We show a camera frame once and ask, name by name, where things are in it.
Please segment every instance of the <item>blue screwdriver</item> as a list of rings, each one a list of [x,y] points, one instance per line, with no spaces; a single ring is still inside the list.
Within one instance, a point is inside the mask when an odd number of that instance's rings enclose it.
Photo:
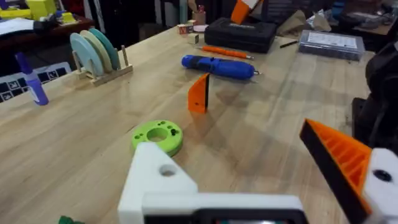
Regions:
[[[182,65],[186,68],[193,68],[214,75],[220,75],[239,80],[247,80],[253,75],[260,74],[253,65],[246,62],[226,60],[222,58],[202,57],[196,55],[186,55],[182,58]]]

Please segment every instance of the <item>clear plastic box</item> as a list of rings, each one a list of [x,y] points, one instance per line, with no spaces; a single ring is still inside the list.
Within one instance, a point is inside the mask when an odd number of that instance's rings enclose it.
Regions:
[[[361,60],[365,53],[362,37],[303,30],[298,51],[347,60]]]

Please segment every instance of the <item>yellow object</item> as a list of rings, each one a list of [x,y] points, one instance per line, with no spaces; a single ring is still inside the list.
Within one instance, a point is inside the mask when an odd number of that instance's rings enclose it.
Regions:
[[[73,18],[72,13],[65,12],[65,13],[62,13],[62,22],[64,24],[67,24],[67,23],[71,23],[71,22],[76,22],[76,19]]]
[[[55,13],[54,0],[26,0],[27,5],[32,12],[34,20],[39,20],[40,17],[47,17],[50,13]]]
[[[0,11],[0,17],[3,19],[13,19],[18,17],[31,19],[32,14],[30,13],[30,9],[11,9]]]

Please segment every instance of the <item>orange pen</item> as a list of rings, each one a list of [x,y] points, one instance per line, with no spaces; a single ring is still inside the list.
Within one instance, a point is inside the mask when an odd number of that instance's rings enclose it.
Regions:
[[[225,50],[225,49],[222,49],[219,47],[203,46],[203,47],[198,47],[198,49],[202,49],[207,52],[214,52],[214,53],[219,53],[219,54],[223,54],[223,55],[229,55],[229,56],[233,56],[233,57],[254,59],[254,57],[248,56],[246,53],[237,52],[237,51],[233,51],[233,50]]]

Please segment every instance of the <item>label on box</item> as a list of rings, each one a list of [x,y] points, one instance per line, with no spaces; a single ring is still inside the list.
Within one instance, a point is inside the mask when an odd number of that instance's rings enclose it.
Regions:
[[[315,32],[310,32],[308,35],[308,42],[315,44],[327,44],[339,47],[348,47],[351,49],[356,49],[356,39],[353,37],[342,37],[330,34],[319,34]]]

